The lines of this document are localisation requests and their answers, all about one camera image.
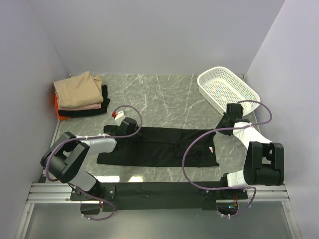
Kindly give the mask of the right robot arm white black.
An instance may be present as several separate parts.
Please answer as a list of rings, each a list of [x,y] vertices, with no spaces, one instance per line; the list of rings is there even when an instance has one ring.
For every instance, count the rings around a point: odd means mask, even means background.
[[[217,125],[224,135],[234,136],[246,147],[242,170],[226,173],[219,194],[225,199],[236,193],[236,187],[250,185],[281,186],[284,182],[284,147],[262,136],[253,124],[243,118],[239,103],[228,103],[226,112]]]

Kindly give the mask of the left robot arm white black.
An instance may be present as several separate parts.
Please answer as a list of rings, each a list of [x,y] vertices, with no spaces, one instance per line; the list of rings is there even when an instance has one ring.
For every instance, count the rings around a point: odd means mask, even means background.
[[[81,170],[86,156],[99,153],[111,153],[119,142],[138,133],[136,120],[124,117],[117,119],[117,126],[111,133],[93,137],[75,136],[65,132],[42,157],[40,164],[46,175],[53,175],[61,183],[71,184],[74,192],[82,194],[88,200],[102,198],[110,200],[115,189],[109,191],[90,173]]]

